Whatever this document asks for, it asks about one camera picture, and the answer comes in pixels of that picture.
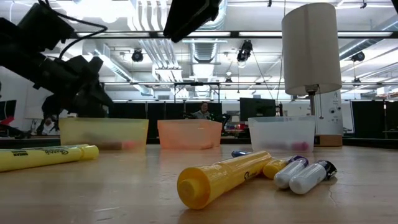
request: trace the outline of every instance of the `cylindrical lamp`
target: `cylindrical lamp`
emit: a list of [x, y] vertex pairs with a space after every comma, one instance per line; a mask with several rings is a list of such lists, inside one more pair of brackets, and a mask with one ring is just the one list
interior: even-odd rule
[[285, 92], [313, 96], [341, 88], [336, 9], [306, 4], [282, 20]]

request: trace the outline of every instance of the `orange plastic bin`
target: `orange plastic bin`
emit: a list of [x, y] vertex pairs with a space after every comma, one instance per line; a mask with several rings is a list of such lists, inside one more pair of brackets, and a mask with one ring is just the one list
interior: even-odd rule
[[159, 120], [162, 149], [210, 149], [220, 146], [222, 124], [205, 119]]

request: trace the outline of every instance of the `plastic bin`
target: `plastic bin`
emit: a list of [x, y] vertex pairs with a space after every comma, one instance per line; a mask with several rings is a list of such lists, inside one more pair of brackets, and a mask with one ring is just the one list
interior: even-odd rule
[[209, 149], [220, 146], [222, 124], [205, 119], [159, 120], [162, 149]]
[[63, 146], [94, 144], [102, 150], [146, 146], [147, 119], [63, 118], [59, 125]]
[[249, 118], [249, 129], [254, 150], [313, 151], [314, 116]]

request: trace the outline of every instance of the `wooden table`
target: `wooden table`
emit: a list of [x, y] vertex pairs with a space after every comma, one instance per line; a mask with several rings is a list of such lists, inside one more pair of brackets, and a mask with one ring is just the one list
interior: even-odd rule
[[[256, 178], [204, 210], [189, 210], [176, 180], [188, 166], [211, 164], [247, 146], [203, 151], [101, 152], [97, 161], [0, 174], [1, 223], [398, 223], [398, 151], [360, 147], [316, 149], [336, 179], [306, 195]], [[270, 151], [273, 156], [292, 153]]]

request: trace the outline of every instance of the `ceiling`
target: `ceiling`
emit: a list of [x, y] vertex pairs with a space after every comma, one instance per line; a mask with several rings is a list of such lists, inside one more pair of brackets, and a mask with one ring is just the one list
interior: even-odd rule
[[[55, 10], [62, 13], [66, 13], [64, 5], [71, 3], [71, 1], [68, 0], [50, 2]], [[161, 9], [159, 0], [155, 0], [154, 2], [157, 3], [156, 10], [160, 13]], [[284, 1], [273, 0], [272, 2], [272, 6], [267, 7], [268, 1], [228, 0], [226, 17], [224, 20], [224, 30], [280, 31], [281, 20], [284, 14], [289, 13], [296, 7], [312, 3], [314, 1], [288, 0], [285, 3]], [[317, 2], [328, 2], [336, 6], [341, 2], [341, 0], [322, 0]], [[337, 7], [336, 13], [339, 31], [375, 30], [379, 24], [397, 15], [390, 1], [372, 0], [366, 2], [368, 6], [364, 9], [359, 8], [363, 3], [362, 1], [352, 0], [343, 1], [343, 3]], [[17, 24], [29, 10], [29, 6], [33, 3], [35, 3], [35, 1], [0, 0], [0, 16]], [[130, 4], [130, 1], [112, 1], [110, 4], [110, 6], [114, 7], [114, 11], [119, 12], [118, 16], [120, 17], [116, 22], [105, 23], [99, 17], [84, 17], [84, 20], [106, 25], [108, 26], [108, 30], [131, 31], [127, 25], [127, 16], [129, 15], [129, 11], [126, 9], [126, 6]], [[139, 5], [139, 10], [142, 12], [141, 0], [139, 1]], [[102, 10], [103, 14], [109, 11], [107, 9]], [[83, 24], [71, 25], [76, 29], [76, 31], [89, 32], [96, 30], [95, 27], [89, 27]], [[262, 82], [264, 79], [268, 82], [278, 82], [280, 78], [282, 78], [281, 80], [283, 85], [283, 69], [280, 67], [280, 58], [282, 54], [281, 39], [251, 39], [254, 54], [249, 57], [244, 68], [238, 68], [238, 64], [235, 60], [236, 52], [240, 48], [243, 39], [225, 40], [225, 43], [218, 44], [216, 58], [212, 61], [214, 64], [213, 73], [212, 76], [207, 78], [209, 82], [223, 82], [227, 77], [226, 72], [231, 72], [234, 82], [238, 81], [238, 76], [240, 82]], [[134, 80], [138, 80], [140, 82], [155, 81], [152, 76], [153, 63], [145, 50], [143, 50], [144, 60], [142, 62], [135, 63], [131, 60], [131, 55], [134, 49], [142, 48], [138, 39], [98, 39], [91, 41], [95, 41], [97, 45], [106, 44], [111, 49], [111, 59], [122, 66]], [[354, 39], [339, 39], [339, 47], [342, 48], [352, 41], [354, 41]], [[191, 78], [191, 80], [197, 78], [192, 69], [190, 44], [179, 42], [177, 44], [173, 43], [172, 45], [175, 57], [182, 69], [182, 78], [186, 80], [189, 80], [189, 78]], [[356, 76], [363, 75], [363, 77], [365, 77], [372, 74], [372, 72], [380, 71], [388, 66], [391, 66], [388, 67], [391, 69], [386, 72], [380, 72], [374, 76], [370, 76], [363, 82], [381, 82], [391, 77], [398, 78], [398, 67], [395, 68], [395, 65], [393, 65], [398, 62], [398, 52], [396, 49], [398, 49], [398, 40], [385, 39], [363, 50], [366, 59], [363, 62], [357, 63], [355, 70], [353, 69], [352, 61], [341, 61], [341, 79], [344, 82], [351, 82], [354, 79], [354, 73]], [[122, 79], [106, 67], [101, 69], [100, 79], [104, 82], [122, 81]], [[366, 88], [362, 88], [362, 92], [372, 91], [375, 88], [377, 88], [377, 86], [367, 86]]]

